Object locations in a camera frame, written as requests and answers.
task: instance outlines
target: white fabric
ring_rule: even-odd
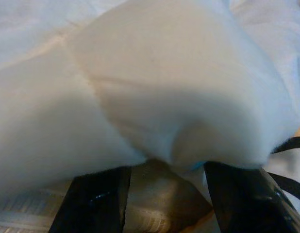
[[[145,156],[256,167],[300,126],[297,1],[96,19],[121,2],[0,0],[0,197]]]

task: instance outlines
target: white cloth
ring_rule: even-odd
[[[98,17],[121,2],[0,0],[0,197],[151,157],[256,167],[300,126],[296,1]]]

